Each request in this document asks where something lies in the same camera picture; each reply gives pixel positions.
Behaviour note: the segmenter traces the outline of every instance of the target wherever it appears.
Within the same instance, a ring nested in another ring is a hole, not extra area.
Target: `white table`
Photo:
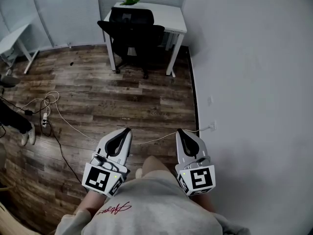
[[[33,56],[31,56],[29,54],[29,52],[27,51],[25,45],[23,44],[23,42],[20,40],[20,36],[22,35],[22,33],[26,30],[26,28],[29,26],[29,24],[26,24],[24,26],[22,26],[21,28],[18,28],[17,30],[11,32],[9,35],[7,35],[6,37],[4,37],[1,42],[0,42],[0,55],[9,51],[13,45],[15,43],[18,44],[19,48],[21,49],[21,51],[24,53],[24,55],[27,57],[27,59],[29,60],[29,63],[24,71],[24,74],[27,73],[27,71],[29,70],[29,67],[31,66],[31,64],[33,63],[36,55],[38,54],[38,51],[35,52],[35,54]]]
[[[135,9],[148,9],[151,10],[153,13],[153,17],[155,20],[155,25],[160,25],[165,28],[165,32],[177,34],[177,42],[175,44],[175,48],[172,53],[172,57],[170,60],[170,63],[167,67],[166,70],[166,75],[172,74],[173,77],[175,77],[175,74],[173,72],[173,65],[176,60],[181,42],[184,38],[184,35],[187,32],[187,28],[185,25],[184,18],[182,16],[182,12],[180,8],[178,7],[173,7],[173,6],[168,6],[168,5],[162,5],[162,4],[155,4],[155,3],[144,3],[144,2],[139,2],[131,6],[125,6],[125,5],[120,5],[121,2],[117,2],[114,7],[121,7],[121,8],[135,8]],[[104,21],[109,21],[111,12],[106,16]],[[109,58],[110,58],[110,63],[112,70],[115,70],[115,60],[114,60],[114,53],[112,51],[112,40],[111,37],[104,32],[105,38],[106,38],[106,44],[108,48],[108,53],[109,53]],[[170,39],[166,45],[166,48],[169,48],[169,45],[171,44],[173,35],[170,35]]]

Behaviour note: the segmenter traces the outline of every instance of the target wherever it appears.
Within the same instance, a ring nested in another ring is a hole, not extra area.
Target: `gray sweatshirt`
[[[189,200],[182,189],[162,179],[124,183],[91,218],[88,211],[65,215],[56,235],[249,235]]]

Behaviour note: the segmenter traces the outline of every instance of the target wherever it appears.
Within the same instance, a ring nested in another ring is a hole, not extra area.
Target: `forearm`
[[[209,193],[191,196],[190,199],[209,212],[215,212]]]
[[[83,201],[77,207],[74,214],[76,214],[79,210],[88,210],[91,215],[94,216],[96,212],[103,206],[106,198],[106,196],[91,190],[87,193]]]

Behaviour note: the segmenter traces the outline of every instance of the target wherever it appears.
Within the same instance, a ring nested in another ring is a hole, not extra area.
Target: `desk top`
[[[145,2],[139,2],[134,5],[120,4],[121,2],[117,2],[114,7],[151,10],[155,19],[154,24],[163,26],[167,32],[175,31],[183,34],[187,32],[184,17],[182,16],[182,12],[179,7]],[[111,11],[106,16],[104,21],[109,21],[110,14]]]
[[[25,24],[21,28],[18,28],[17,30],[11,32],[0,41],[0,54],[9,51],[13,47],[14,43],[18,40],[18,38],[21,36],[27,26],[29,26],[29,24]]]

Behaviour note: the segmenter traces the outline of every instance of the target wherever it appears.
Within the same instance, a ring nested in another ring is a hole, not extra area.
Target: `foot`
[[[142,178],[142,168],[137,169],[135,177],[136,178]]]
[[[33,123],[30,123],[31,124],[31,130],[28,132],[28,135],[29,135],[29,142],[31,144],[34,144],[35,143],[35,140],[36,140],[36,134],[35,134],[35,126]]]
[[[25,134],[22,134],[22,141],[21,141],[22,146],[26,145],[27,139],[28,139],[28,132],[26,132]]]

